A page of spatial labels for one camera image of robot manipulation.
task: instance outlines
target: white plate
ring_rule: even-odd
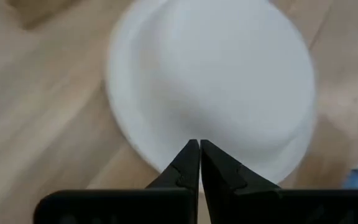
[[[135,2],[112,34],[106,84],[126,138],[159,171],[187,140],[209,139],[278,183],[313,132],[307,48],[267,1]]]

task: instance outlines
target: wood grain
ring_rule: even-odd
[[[81,1],[26,32],[0,2],[0,223],[30,223],[55,190],[142,188],[158,175],[122,136],[103,88],[109,34],[129,3]],[[338,188],[358,161],[358,1],[274,3],[318,73],[313,142],[281,186]],[[209,223],[203,195],[199,207]]]

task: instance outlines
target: wooden floor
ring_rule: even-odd
[[[358,1],[276,1],[310,48],[319,94],[310,152],[281,186],[340,187],[358,161]],[[142,188],[158,175],[122,136],[103,87],[109,34],[130,2],[84,0],[24,31],[0,1],[0,223],[31,223],[59,189]]]

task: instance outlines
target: paper plate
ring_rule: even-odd
[[[313,132],[308,49],[268,1],[136,1],[112,33],[106,84],[124,135],[159,171],[209,139],[277,183]]]

